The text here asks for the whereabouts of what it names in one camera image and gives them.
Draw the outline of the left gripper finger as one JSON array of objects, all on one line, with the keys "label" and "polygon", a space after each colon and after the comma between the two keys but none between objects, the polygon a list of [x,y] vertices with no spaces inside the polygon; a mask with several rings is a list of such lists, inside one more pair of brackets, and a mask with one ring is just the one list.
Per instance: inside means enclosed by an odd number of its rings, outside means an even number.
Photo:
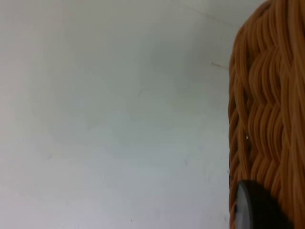
[{"label": "left gripper finger", "polygon": [[251,180],[239,182],[234,213],[237,229],[292,229],[294,227],[269,191]]}]

